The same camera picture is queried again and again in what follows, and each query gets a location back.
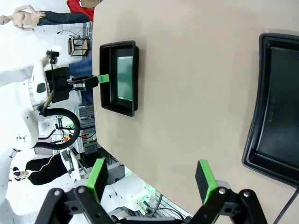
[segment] black plastic tray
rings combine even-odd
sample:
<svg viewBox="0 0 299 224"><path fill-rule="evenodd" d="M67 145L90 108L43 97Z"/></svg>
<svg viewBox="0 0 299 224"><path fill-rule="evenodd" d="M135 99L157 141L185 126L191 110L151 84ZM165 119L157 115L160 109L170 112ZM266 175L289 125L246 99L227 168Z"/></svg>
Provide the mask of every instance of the black plastic tray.
<svg viewBox="0 0 299 224"><path fill-rule="evenodd" d="M138 62L139 49L135 41L100 46L100 75L109 74L110 79L100 84L103 108L134 116L138 108Z"/></svg>
<svg viewBox="0 0 299 224"><path fill-rule="evenodd" d="M254 117L244 166L299 186L299 37L261 34Z"/></svg>

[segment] beige table surface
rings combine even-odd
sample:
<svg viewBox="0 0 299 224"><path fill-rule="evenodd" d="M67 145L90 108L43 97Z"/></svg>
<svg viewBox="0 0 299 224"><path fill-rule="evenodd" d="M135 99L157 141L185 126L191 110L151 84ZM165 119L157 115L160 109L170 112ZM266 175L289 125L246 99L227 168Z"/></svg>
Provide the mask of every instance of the beige table surface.
<svg viewBox="0 0 299 224"><path fill-rule="evenodd" d="M135 40L139 99L131 118L103 109L100 88L94 90L98 142L193 214L201 205L197 161L208 159L215 178L233 191L254 190L272 223L295 189L241 163L263 32L299 35L299 1L103 1L94 14L93 74L100 45ZM299 199L281 223L299 223L298 211Z"/></svg>

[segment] green object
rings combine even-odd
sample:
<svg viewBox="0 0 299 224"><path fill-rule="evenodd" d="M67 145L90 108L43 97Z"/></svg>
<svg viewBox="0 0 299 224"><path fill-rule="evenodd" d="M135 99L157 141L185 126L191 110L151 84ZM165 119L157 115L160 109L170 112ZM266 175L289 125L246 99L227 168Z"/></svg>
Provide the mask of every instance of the green object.
<svg viewBox="0 0 299 224"><path fill-rule="evenodd" d="M74 127L74 123L70 120L69 122L64 123L64 126L65 127L69 127L69 128L73 128Z"/></svg>
<svg viewBox="0 0 299 224"><path fill-rule="evenodd" d="M100 203L100 196L103 195L107 179L108 171L105 159L97 159L87 180L86 187L98 203Z"/></svg>
<svg viewBox="0 0 299 224"><path fill-rule="evenodd" d="M117 98L133 101L133 57L117 57Z"/></svg>
<svg viewBox="0 0 299 224"><path fill-rule="evenodd" d="M105 75L100 75L98 76L99 79L99 83L107 83L109 82L109 74L105 74Z"/></svg>
<svg viewBox="0 0 299 224"><path fill-rule="evenodd" d="M214 178L207 160L199 161L196 171L196 179L201 200L203 201L203 204L205 204L212 192L218 187L217 181Z"/></svg>

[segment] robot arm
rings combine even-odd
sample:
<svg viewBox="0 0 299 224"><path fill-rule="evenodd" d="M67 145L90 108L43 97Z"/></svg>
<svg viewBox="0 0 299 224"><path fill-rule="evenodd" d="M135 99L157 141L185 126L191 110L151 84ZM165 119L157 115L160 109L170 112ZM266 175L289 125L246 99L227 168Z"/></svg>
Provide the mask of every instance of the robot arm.
<svg viewBox="0 0 299 224"><path fill-rule="evenodd" d="M13 160L12 148L9 146L1 146L0 150L0 164L1 164L1 175L0 175L0 206L5 199L5 195L8 188L9 170L10 164Z"/></svg>

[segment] cable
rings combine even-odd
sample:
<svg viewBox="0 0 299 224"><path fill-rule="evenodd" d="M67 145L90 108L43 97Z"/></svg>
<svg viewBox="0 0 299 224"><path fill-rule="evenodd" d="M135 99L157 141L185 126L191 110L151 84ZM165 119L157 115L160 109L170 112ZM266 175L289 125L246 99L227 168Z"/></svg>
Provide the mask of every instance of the cable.
<svg viewBox="0 0 299 224"><path fill-rule="evenodd" d="M82 127L80 130L87 130L87 129L92 129L92 128L95 128L95 125L90 126L90 127ZM69 127L60 127L58 129L60 129L60 130L70 130L70 131L74 130L74 128L69 128Z"/></svg>
<svg viewBox="0 0 299 224"><path fill-rule="evenodd" d="M59 142L62 142L63 139L59 140L59 141L53 141L52 144L56 144L56 143L59 143Z"/></svg>
<svg viewBox="0 0 299 224"><path fill-rule="evenodd" d="M53 82L53 91L55 93L55 82L54 82L54 69L53 69L53 63L52 63L52 50L50 52L50 64L51 64L51 73L52 73L52 82Z"/></svg>
<svg viewBox="0 0 299 224"><path fill-rule="evenodd" d="M181 218L182 220L184 220L183 215L182 215L180 212L178 212L178 211L176 211L176 210L174 210L174 209L170 209L170 208L158 208L157 210L170 210L170 211L173 211L173 212L177 213L178 216L180 216L180 218Z"/></svg>
<svg viewBox="0 0 299 224"><path fill-rule="evenodd" d="M92 36L92 38L90 39L89 33L93 34L92 32L89 32L89 26L88 26L88 39L89 39L90 41L93 41L93 36Z"/></svg>
<svg viewBox="0 0 299 224"><path fill-rule="evenodd" d="M57 32L57 34L59 34L60 32L67 31L67 32L71 32L71 33L73 33L74 35L79 36L78 33L80 33L80 31L83 30L85 27L86 27L86 25L85 25L82 29L80 29L77 33L73 33L73 32L71 32L71 31L69 31L69 30L60 30L59 32Z"/></svg>
<svg viewBox="0 0 299 224"><path fill-rule="evenodd" d="M19 176L19 177L16 177L16 179L21 179L21 178L25 178L25 177L29 177L32 173L38 173L38 172L40 172L45 166L48 166L48 164L51 162L51 160L52 160L52 158L56 155L56 153L57 153L57 151L51 156L51 158L50 158L50 160L49 160L49 162L47 163L47 164L45 164L45 165L43 165L41 168L40 168L40 170L34 170L34 171L31 171L31 173L29 173L29 174L26 174L26 175L23 175L23 176Z"/></svg>
<svg viewBox="0 0 299 224"><path fill-rule="evenodd" d="M153 216L156 213L156 211L158 210L158 208L160 206L160 203L162 201L162 197L163 197L163 195L160 194L160 197L159 197L159 200L157 202L157 205L155 206L154 210L151 213L146 214L147 216Z"/></svg>
<svg viewBox="0 0 299 224"><path fill-rule="evenodd" d="M89 136L88 138L83 138L83 137L82 137L82 136L80 136L80 135L79 135L79 137L80 137L80 138L83 138L83 139L90 139L90 138L91 138L92 136L94 136L95 134L96 134L96 132L95 132L95 133L93 133L93 134L92 134L91 136Z"/></svg>
<svg viewBox="0 0 299 224"><path fill-rule="evenodd" d="M74 124L75 127L74 134L68 141L62 144L55 145L48 142L37 142L33 148L41 147L41 148L48 148L53 150L61 150L70 147L77 140L81 128L78 117L71 111L62 108L46 109L43 113L44 117L55 116L55 115L62 115L68 117Z"/></svg>
<svg viewBox="0 0 299 224"><path fill-rule="evenodd" d="M72 33L72 34L74 34L74 35L77 35L77 36L79 37L78 34L76 34L76 33L74 33L74 32L71 32L71 31L69 31L69 30L60 30L59 32L57 32L57 34L60 34L61 32L70 32L70 33Z"/></svg>
<svg viewBox="0 0 299 224"><path fill-rule="evenodd" d="M294 194L291 196L291 198L289 199L289 201L287 202L287 204L284 206L284 208L281 210L280 214L277 216L277 218L275 219L273 224L277 224L281 217L284 215L284 213L287 211L287 209L290 207L290 205L292 204L292 202L295 200L295 198L297 197L297 195L299 194L299 187L295 190Z"/></svg>
<svg viewBox="0 0 299 224"><path fill-rule="evenodd" d="M74 148L74 147L71 148L71 151L72 151L75 155L78 155L78 154L79 154L77 151L75 151L75 148ZM85 164L85 166L86 166L87 168L90 168L90 167L87 165L87 163L81 158L81 156L80 156L80 160Z"/></svg>
<svg viewBox="0 0 299 224"><path fill-rule="evenodd" d="M51 137L52 136L52 134L54 133L56 131L56 129L54 129L47 137L45 137L45 138L38 138L39 140L46 140L46 139L48 139L49 137Z"/></svg>

